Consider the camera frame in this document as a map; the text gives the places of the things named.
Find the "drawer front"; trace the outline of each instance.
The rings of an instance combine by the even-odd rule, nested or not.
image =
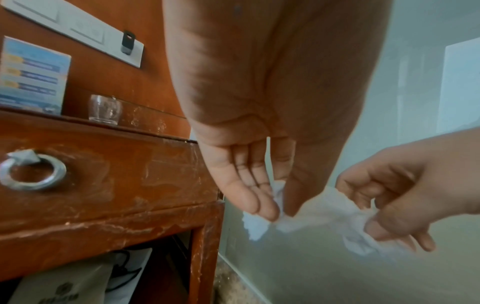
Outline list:
[[[65,164],[66,175],[46,190],[0,185],[0,233],[218,198],[195,143],[0,111],[0,161],[23,149],[57,158]],[[42,163],[14,167],[11,175],[36,182],[51,171]]]

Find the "floor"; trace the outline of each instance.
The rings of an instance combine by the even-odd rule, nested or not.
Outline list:
[[[220,256],[213,288],[212,304],[264,304]]]

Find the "crumpled tissue paper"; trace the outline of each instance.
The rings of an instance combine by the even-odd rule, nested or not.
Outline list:
[[[345,247],[359,255],[377,252],[383,256],[411,254],[412,250],[400,240],[377,242],[364,232],[365,224],[378,210],[375,208],[360,210],[344,194],[332,187],[308,200],[299,212],[290,217],[283,213],[284,181],[273,182],[273,200],[280,208],[280,218],[275,222],[247,212],[243,213],[243,226],[250,240],[259,240],[271,225],[284,233],[297,231],[308,226],[328,226],[343,237]]]

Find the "drawer handle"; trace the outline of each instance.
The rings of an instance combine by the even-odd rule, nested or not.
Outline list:
[[[0,183],[12,190],[35,191],[50,188],[60,182],[67,173],[65,164],[60,160],[45,154],[36,154],[34,150],[21,150],[8,153],[8,159],[0,164]],[[13,166],[27,166],[40,162],[48,162],[53,167],[53,173],[36,183],[26,183],[14,180],[10,176]]]

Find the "glass cup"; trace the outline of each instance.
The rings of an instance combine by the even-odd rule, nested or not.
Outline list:
[[[122,114],[122,102],[110,97],[92,95],[88,105],[88,119],[117,125]]]

